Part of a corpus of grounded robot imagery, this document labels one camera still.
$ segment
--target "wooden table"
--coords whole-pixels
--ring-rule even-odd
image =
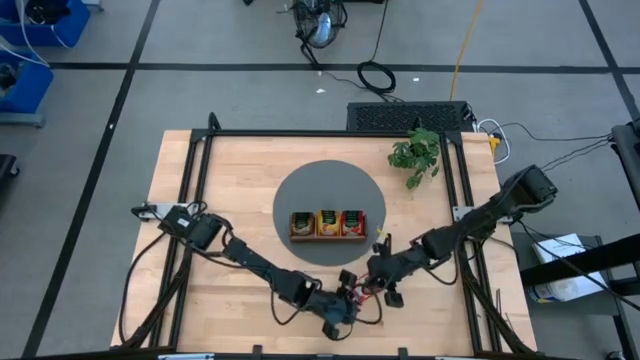
[[[148,200],[175,202],[181,182],[190,131],[164,134]],[[495,167],[484,134],[463,134],[465,156],[473,197],[482,204],[499,191]],[[297,269],[320,278],[325,289],[338,284],[344,267],[356,274],[366,272],[363,256],[341,267],[322,267],[304,262],[290,253],[276,234],[272,206],[283,179],[298,167],[313,161],[339,159],[356,165],[377,183],[385,197],[384,231],[394,237],[394,249],[408,247],[408,241],[424,231],[451,223],[446,182],[442,171],[425,179],[414,191],[405,188],[407,174],[387,163],[393,138],[340,137],[235,137],[220,136],[213,141],[204,201],[209,209],[234,225],[235,233],[277,266]],[[190,199],[202,150],[196,155]],[[455,159],[455,149],[450,148]],[[459,172],[453,161],[457,194],[462,200]],[[143,223],[135,253],[159,233],[157,222]],[[509,230],[499,225],[494,237],[511,242]],[[125,314],[130,336],[142,322],[158,295],[169,241],[164,240],[139,262],[129,289]],[[216,239],[212,250],[220,250]],[[489,279],[500,289],[502,311],[520,338],[536,348],[533,330],[519,277],[516,257],[508,247],[488,241],[484,247]],[[452,261],[435,273],[444,279],[454,275]],[[472,355],[461,281],[444,286],[425,272],[416,272],[399,284],[405,299],[403,309],[384,307],[381,324],[356,323],[352,335],[340,342],[330,341],[320,331],[322,320],[310,313],[300,314],[287,326],[272,318],[268,284],[246,270],[228,269],[196,256],[192,265],[182,330],[178,345],[185,352],[249,353],[263,346],[265,353],[397,354],[399,347],[412,355]],[[483,347],[490,349],[484,312],[478,308]],[[292,313],[289,305],[276,301],[280,318]],[[165,313],[161,343],[166,343],[173,306]],[[365,304],[361,318],[377,315],[374,301]],[[113,343],[119,340],[114,334]]]

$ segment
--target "black cable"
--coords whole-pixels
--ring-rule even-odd
[[[282,321],[278,318],[278,315],[276,315],[276,305],[275,305],[275,298],[276,292],[275,290],[273,290],[273,288],[271,289],[271,315],[273,315],[273,319],[278,323],[278,325],[280,326],[285,326],[288,323],[290,323],[291,321],[293,321],[293,319],[296,318],[296,316],[298,316],[298,314],[300,314],[301,312],[303,312],[305,310],[305,307],[299,307],[296,308],[296,311],[293,312],[293,314],[291,314],[291,316],[289,316],[289,318],[285,321]]]
[[[589,151],[587,151],[587,153],[586,153],[586,154],[588,154],[589,152],[591,152],[591,151],[593,150],[593,149],[591,149],[592,147],[596,147],[596,148],[597,148],[597,147],[599,147],[598,145],[601,145],[601,144],[605,144],[605,145],[606,145],[609,141],[610,141],[610,137],[607,137],[606,139],[601,139],[601,140],[598,140],[598,141],[596,141],[596,142],[594,142],[594,143],[591,143],[591,144],[589,144],[589,145],[587,145],[587,146],[584,146],[584,147],[581,147],[581,148],[579,148],[579,149],[576,149],[576,150],[574,150],[574,151],[572,151],[572,152],[570,152],[570,153],[568,153],[568,154],[566,154],[566,155],[562,155],[562,156],[560,156],[560,157],[558,157],[558,158],[555,158],[555,159],[553,159],[553,160],[549,161],[548,163],[546,163],[546,164],[542,165],[542,166],[540,167],[540,170],[548,171],[548,170],[546,170],[546,168],[547,168],[548,166],[551,166],[552,164],[553,164],[553,165],[556,165],[556,164],[554,164],[554,163],[556,163],[556,162],[562,162],[562,160],[565,160],[565,159],[567,159],[567,158],[571,157],[572,155],[574,155],[574,154],[576,154],[576,153],[579,153],[580,151],[584,151],[584,150],[590,149],[590,150],[589,150]]]
[[[585,249],[585,250],[593,249],[593,246],[591,246],[591,245],[587,245],[587,244],[580,244],[580,245],[578,245],[578,244],[572,244],[572,243],[570,243],[570,242],[568,242],[568,241],[564,241],[564,240],[562,240],[562,239],[553,238],[553,237],[551,237],[550,235],[543,234],[543,233],[539,232],[538,230],[536,230],[536,229],[532,228],[531,226],[526,225],[526,224],[525,224],[525,223],[523,223],[523,222],[520,222],[520,225],[522,225],[522,226],[524,226],[524,227],[528,228],[529,230],[533,231],[534,233],[536,233],[536,234],[538,234],[538,235],[540,235],[540,236],[542,236],[542,237],[545,237],[545,238],[547,238],[547,239],[553,239],[553,240],[555,240],[557,243],[559,243],[559,244],[561,244],[561,245],[564,245],[564,246],[574,246],[574,247],[579,247],[579,248],[582,248],[582,249]]]
[[[571,161],[571,160],[573,160],[573,159],[575,159],[575,158],[579,158],[580,156],[587,155],[587,154],[589,154],[590,152],[592,152],[592,151],[594,151],[594,150],[597,150],[597,149],[599,149],[599,148],[601,148],[601,147],[605,147],[605,146],[607,146],[607,145],[609,145],[609,144],[608,144],[608,143],[605,143],[605,144],[601,144],[601,145],[598,145],[598,146],[596,146],[596,147],[593,147],[593,148],[589,149],[589,151],[587,151],[587,152],[585,152],[585,153],[578,154],[578,155],[576,155],[576,156],[574,156],[574,157],[572,157],[572,158],[569,158],[569,159],[567,159],[567,160],[565,160],[565,161],[561,161],[561,162],[559,162],[559,163],[557,163],[557,164],[553,165],[552,167],[550,167],[550,168],[548,168],[548,169],[545,169],[545,172],[549,172],[549,171],[551,171],[551,170],[553,170],[553,169],[557,168],[558,166],[560,166],[560,165],[562,165],[562,164],[566,164],[566,163],[568,163],[569,161]]]
[[[378,325],[382,322],[382,303],[380,302],[380,297],[378,296],[378,293],[382,292],[382,291],[377,291],[374,292],[372,294],[372,296],[376,299],[376,305],[378,306],[378,318],[375,320],[363,320],[363,319],[359,319],[357,316],[354,319],[355,321],[365,324],[365,325]]]
[[[431,275],[434,279],[436,279],[436,281],[439,282],[440,284],[445,285],[445,286],[452,286],[453,284],[456,283],[456,281],[458,281],[458,261],[455,259],[455,256],[453,257],[453,266],[454,266],[454,269],[455,269],[455,275],[453,276],[453,280],[451,280],[451,281],[442,280],[441,277],[439,277],[438,275],[434,274],[433,271],[431,271],[431,270],[429,270],[427,268],[424,268],[424,271],[426,271],[427,274]]]
[[[380,65],[376,62],[374,62],[373,60],[376,58],[376,55],[378,54],[378,47],[380,45],[380,38],[382,36],[382,29],[384,28],[384,21],[387,17],[387,8],[389,6],[389,0],[385,1],[384,4],[384,10],[382,12],[382,20],[380,21],[380,27],[378,29],[378,37],[376,39],[376,46],[375,49],[373,50],[373,55],[371,55],[371,59],[362,62],[360,64],[358,64],[358,68],[356,70],[357,74],[358,74],[358,78],[360,79],[360,82],[362,82],[362,85],[358,85],[355,82],[348,80],[348,79],[341,79],[338,78],[337,76],[333,75],[332,73],[328,72],[328,71],[324,71],[325,73],[329,74],[332,78],[334,78],[337,81],[342,81],[342,82],[347,82],[352,84],[353,86],[357,87],[358,89],[361,90],[367,90],[367,91],[371,91],[372,93],[378,95],[378,97],[380,97],[380,99],[382,99],[382,101],[384,102],[404,102],[404,100],[400,99],[397,96],[393,96],[390,95],[390,93],[392,93],[393,91],[395,91],[396,89],[396,77],[393,74],[393,71],[389,70],[389,68]],[[381,71],[383,74],[387,75],[387,77],[390,80],[390,85],[384,88],[381,87],[377,87],[372,85],[370,82],[368,82],[365,78],[364,78],[364,68],[365,67],[373,67],[379,71]]]
[[[533,140],[537,140],[537,141],[581,141],[581,140],[597,140],[597,139],[602,139],[602,138],[606,138],[609,137],[611,135],[611,133],[605,134],[605,135],[597,135],[597,136],[584,136],[584,137],[575,137],[575,138],[539,138],[534,136],[531,131],[529,131],[529,129],[527,129],[524,125],[522,125],[521,123],[518,122],[511,122],[511,123],[507,123],[504,125],[500,125],[501,128],[505,128],[508,126],[518,126],[520,128],[522,128],[527,135],[529,135],[529,137],[531,137]],[[491,130],[491,132],[494,132],[498,129],[498,127],[495,127],[493,130]]]
[[[160,234],[157,238],[155,238],[149,245],[147,245],[140,253],[133,259],[131,266],[129,266],[129,271],[127,271],[127,277],[124,281],[124,290],[122,291],[122,301],[120,302],[120,314],[118,315],[118,335],[120,336],[120,342],[124,343],[126,341],[126,336],[124,334],[124,310],[127,304],[127,293],[129,292],[129,283],[131,281],[131,275],[133,274],[133,270],[135,269],[138,261],[144,256],[144,254],[151,250],[155,245],[157,245],[160,240],[166,235],[165,232]]]
[[[551,252],[550,250],[548,250],[547,248],[545,248],[544,246],[540,245],[540,241],[536,240],[536,238],[533,237],[533,235],[531,235],[531,233],[529,232],[530,228],[529,226],[525,225],[522,221],[518,221],[520,223],[520,225],[522,225],[522,227],[524,228],[524,232],[529,236],[529,238],[531,238],[531,240],[540,248],[542,249],[544,252],[546,252],[547,254],[553,256],[554,258],[556,258],[557,260],[559,260],[560,262],[562,262],[563,264],[565,264],[567,267],[569,267],[571,270],[575,271],[576,274],[580,275],[580,276],[584,276],[585,278],[589,279],[591,282],[593,282],[594,284],[598,285],[600,288],[602,288],[602,290],[608,292],[611,296],[615,297],[616,299],[622,301],[623,303],[631,306],[634,310],[636,311],[640,311],[640,306],[636,305],[635,303],[625,299],[623,296],[621,296],[620,294],[616,293],[615,291],[609,289],[605,284],[601,283],[600,281],[594,279],[593,277],[591,277],[589,274],[585,273],[584,271],[580,270],[577,266],[573,265],[569,260],[554,254],[553,252]]]

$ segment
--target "potted plant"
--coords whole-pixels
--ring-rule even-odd
[[[431,176],[438,174],[438,155],[440,154],[440,137],[438,134],[417,128],[408,132],[409,141],[393,144],[389,165],[401,169],[415,169],[415,173],[407,179],[407,189],[420,185],[424,174],[430,171]]]

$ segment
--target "black stand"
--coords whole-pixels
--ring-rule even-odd
[[[532,234],[532,236],[536,241],[546,240],[545,237],[538,234]],[[565,271],[565,268],[569,268],[561,264],[558,260],[544,265],[538,265],[538,258],[533,250],[533,240],[529,238],[529,236],[520,233],[512,233],[512,238],[518,254],[518,266],[523,269],[520,272],[520,275],[524,286],[543,284],[548,281],[576,276],[575,272],[568,274]],[[623,261],[638,258],[640,256],[637,253],[625,254],[625,251],[633,251],[632,242],[634,239],[635,241],[640,240],[640,235],[630,236],[613,244],[602,245],[602,241],[597,236],[580,236],[582,244],[585,246],[592,246],[593,249],[577,254],[582,256],[573,255],[566,257],[566,259],[587,273],[600,271],[605,282],[609,284],[610,289],[620,295],[638,294],[640,292],[636,292],[639,287],[637,275],[636,277],[623,280],[612,280],[613,278],[610,270],[611,267],[617,266],[616,264],[622,264]],[[622,251],[619,253],[623,256],[621,261],[617,261],[613,258],[614,252],[616,251]],[[633,265],[636,270],[636,274],[639,274],[640,268],[638,266],[638,261],[633,261]],[[624,315],[622,302],[611,296],[609,293],[601,291],[569,302],[554,304],[536,304],[531,302],[529,304],[530,311],[533,311],[533,307],[538,306],[541,311],[545,309],[544,311],[557,311],[563,314],[575,314],[575,316],[591,314],[611,316],[618,333],[618,339],[620,340],[624,357],[626,359],[638,359],[632,332],[629,328],[629,324],[627,323],[626,316]]]

